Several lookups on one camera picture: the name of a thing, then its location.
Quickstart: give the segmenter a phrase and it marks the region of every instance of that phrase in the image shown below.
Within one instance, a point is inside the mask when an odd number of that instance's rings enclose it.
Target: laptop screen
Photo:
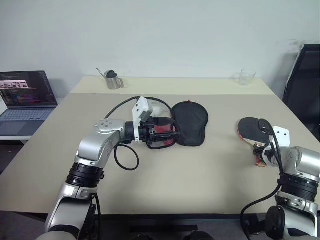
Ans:
[[[57,106],[44,71],[0,72],[0,95],[8,108]]]

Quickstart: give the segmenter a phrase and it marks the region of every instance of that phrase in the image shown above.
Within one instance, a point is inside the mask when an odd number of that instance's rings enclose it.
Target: laptop keyboard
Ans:
[[[45,121],[53,109],[7,110],[0,121]]]

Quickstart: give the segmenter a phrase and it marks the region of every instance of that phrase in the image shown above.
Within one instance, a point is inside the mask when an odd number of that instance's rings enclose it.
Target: glass cup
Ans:
[[[238,84],[241,86],[250,85],[253,82],[255,75],[256,71],[253,69],[241,69]]]

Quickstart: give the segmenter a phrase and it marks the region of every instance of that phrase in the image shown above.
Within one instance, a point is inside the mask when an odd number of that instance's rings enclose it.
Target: stainless steel mug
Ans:
[[[101,76],[106,80],[106,85],[108,86],[109,89],[115,90],[115,89],[123,88],[125,86],[124,81],[118,77],[118,74],[116,74],[115,71],[110,70],[102,74],[102,72],[98,68],[96,69],[101,74]]]

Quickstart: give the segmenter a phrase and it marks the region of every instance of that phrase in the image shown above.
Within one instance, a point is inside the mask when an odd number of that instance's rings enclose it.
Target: white wall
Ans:
[[[319,0],[0,0],[0,71],[45,70],[64,97],[95,68],[127,77],[234,77],[279,96]]]

